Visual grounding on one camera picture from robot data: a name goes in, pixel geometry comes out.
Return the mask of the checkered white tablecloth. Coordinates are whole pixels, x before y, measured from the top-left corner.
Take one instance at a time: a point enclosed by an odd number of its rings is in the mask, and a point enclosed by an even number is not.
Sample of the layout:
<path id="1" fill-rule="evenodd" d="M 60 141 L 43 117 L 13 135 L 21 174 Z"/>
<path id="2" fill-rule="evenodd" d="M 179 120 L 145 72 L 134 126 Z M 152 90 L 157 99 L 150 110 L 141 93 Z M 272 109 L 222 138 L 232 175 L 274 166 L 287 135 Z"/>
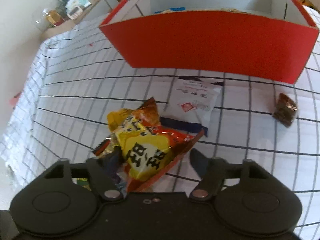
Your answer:
<path id="1" fill-rule="evenodd" d="M 319 239 L 319 43 L 293 85 L 239 74 L 132 68 L 99 30 L 83 22 L 41 44 L 1 139 L 1 159 L 21 189 L 59 159 L 80 163 L 110 133 L 106 117 L 155 98 L 164 110 L 179 76 L 223 81 L 207 137 L 196 148 L 230 163 L 252 159 L 302 202 L 295 233 Z M 298 105 L 290 127 L 272 115 L 280 93 Z"/>

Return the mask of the orange juice bottle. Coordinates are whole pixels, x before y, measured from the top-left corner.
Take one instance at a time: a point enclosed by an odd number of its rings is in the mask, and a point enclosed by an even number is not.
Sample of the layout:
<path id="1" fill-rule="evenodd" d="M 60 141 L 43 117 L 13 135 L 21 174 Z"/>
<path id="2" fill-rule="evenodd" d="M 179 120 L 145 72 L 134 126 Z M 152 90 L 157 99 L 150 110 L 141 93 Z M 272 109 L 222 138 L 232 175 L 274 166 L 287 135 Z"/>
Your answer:
<path id="1" fill-rule="evenodd" d="M 50 10 L 50 11 L 46 12 L 46 19 L 48 22 L 50 22 L 55 27 L 57 27 L 65 22 L 63 17 L 56 10 Z"/>

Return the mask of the white side cabinet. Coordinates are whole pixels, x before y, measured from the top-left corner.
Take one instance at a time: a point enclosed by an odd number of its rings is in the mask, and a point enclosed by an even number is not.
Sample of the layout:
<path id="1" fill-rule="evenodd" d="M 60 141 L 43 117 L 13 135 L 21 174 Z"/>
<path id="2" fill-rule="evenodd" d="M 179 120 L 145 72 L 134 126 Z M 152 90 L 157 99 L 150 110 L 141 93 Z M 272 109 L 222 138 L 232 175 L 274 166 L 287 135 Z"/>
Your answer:
<path id="1" fill-rule="evenodd" d="M 111 11 L 112 7 L 107 0 L 50 0 L 40 10 L 40 15 L 44 20 L 41 41 L 71 30 L 84 20 L 101 1 L 106 3 L 105 11 Z"/>

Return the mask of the tissue box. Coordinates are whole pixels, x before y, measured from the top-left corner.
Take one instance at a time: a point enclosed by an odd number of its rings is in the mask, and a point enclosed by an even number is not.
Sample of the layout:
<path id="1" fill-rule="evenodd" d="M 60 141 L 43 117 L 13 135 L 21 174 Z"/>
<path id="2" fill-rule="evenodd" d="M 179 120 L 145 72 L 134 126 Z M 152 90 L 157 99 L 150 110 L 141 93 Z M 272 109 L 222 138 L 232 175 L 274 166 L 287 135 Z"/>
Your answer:
<path id="1" fill-rule="evenodd" d="M 93 3 L 93 0 L 68 0 L 65 5 L 66 10 L 72 9 L 74 6 L 80 6 L 82 9 L 89 7 Z"/>

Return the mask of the small dark brown candy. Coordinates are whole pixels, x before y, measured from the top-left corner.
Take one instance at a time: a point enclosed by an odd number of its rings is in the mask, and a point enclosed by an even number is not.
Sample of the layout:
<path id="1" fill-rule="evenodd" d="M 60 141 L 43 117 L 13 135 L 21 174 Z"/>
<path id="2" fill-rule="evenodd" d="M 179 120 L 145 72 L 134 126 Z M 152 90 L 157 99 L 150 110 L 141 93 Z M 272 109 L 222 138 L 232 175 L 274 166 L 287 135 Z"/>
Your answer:
<path id="1" fill-rule="evenodd" d="M 298 113 L 298 105 L 286 94 L 280 93 L 276 102 L 273 117 L 285 127 L 290 127 Z"/>

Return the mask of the orange yellow chip bag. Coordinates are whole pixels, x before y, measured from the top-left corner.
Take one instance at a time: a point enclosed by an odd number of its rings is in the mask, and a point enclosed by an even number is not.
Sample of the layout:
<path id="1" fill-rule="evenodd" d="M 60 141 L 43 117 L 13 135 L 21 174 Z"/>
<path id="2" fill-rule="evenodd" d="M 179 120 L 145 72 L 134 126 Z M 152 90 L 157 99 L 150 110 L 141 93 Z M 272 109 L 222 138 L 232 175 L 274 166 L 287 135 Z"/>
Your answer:
<path id="1" fill-rule="evenodd" d="M 107 123 L 126 165 L 127 192 L 150 187 L 204 135 L 203 130 L 193 136 L 162 126 L 154 98 L 135 110 L 108 113 Z"/>

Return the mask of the green cracker packet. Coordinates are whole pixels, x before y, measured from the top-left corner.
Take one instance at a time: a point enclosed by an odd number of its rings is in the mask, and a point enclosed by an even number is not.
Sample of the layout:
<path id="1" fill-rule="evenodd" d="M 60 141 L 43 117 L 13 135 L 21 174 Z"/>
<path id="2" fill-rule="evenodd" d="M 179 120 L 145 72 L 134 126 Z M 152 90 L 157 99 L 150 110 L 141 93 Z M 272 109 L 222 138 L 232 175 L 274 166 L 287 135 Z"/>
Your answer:
<path id="1" fill-rule="evenodd" d="M 91 187 L 89 185 L 87 178 L 72 178 L 74 184 L 86 188 L 87 190 L 91 191 Z"/>

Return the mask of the red cardboard box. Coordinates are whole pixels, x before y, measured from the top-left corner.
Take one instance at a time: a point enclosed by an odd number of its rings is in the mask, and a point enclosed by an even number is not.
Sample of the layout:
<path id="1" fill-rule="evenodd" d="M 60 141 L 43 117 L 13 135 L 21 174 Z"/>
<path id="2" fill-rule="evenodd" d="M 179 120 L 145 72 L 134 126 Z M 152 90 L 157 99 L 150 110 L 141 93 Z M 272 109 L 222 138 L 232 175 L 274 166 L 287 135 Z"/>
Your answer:
<path id="1" fill-rule="evenodd" d="M 154 14 L 168 8 L 185 11 Z M 298 0 L 121 0 L 100 30 L 134 68 L 199 69 L 294 83 L 319 28 Z"/>

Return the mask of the white digital timer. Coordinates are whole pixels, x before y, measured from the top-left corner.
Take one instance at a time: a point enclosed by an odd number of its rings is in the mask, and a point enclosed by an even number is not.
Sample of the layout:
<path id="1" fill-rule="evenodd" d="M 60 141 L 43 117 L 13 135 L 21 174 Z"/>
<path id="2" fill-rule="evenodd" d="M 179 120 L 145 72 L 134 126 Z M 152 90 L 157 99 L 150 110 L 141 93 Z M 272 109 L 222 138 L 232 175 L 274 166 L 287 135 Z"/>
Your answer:
<path id="1" fill-rule="evenodd" d="M 70 20 L 76 20 L 83 13 L 83 9 L 80 6 L 74 6 L 72 9 L 67 11 L 67 16 Z"/>

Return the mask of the blue cookie packet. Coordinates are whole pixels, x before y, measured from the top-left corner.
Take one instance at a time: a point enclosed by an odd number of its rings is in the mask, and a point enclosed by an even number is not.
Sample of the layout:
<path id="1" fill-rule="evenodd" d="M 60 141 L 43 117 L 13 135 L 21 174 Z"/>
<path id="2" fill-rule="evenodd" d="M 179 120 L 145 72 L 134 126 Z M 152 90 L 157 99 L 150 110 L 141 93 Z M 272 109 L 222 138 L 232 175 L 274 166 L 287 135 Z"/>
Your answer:
<path id="1" fill-rule="evenodd" d="M 154 14 L 163 14 L 163 13 L 178 12 L 178 11 L 185 11 L 185 7 L 168 8 L 166 10 L 156 11 L 154 12 Z"/>

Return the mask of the white blue snack packet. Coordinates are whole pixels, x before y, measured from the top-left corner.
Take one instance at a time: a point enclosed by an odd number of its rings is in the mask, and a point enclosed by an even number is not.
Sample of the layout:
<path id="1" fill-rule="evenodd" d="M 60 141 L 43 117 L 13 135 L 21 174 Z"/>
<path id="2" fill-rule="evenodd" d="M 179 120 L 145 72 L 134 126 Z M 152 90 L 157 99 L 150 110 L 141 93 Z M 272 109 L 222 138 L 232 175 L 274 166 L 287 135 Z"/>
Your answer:
<path id="1" fill-rule="evenodd" d="M 169 101 L 160 116 L 165 127 L 208 135 L 211 115 L 224 82 L 205 82 L 199 78 L 179 77 L 172 85 Z"/>

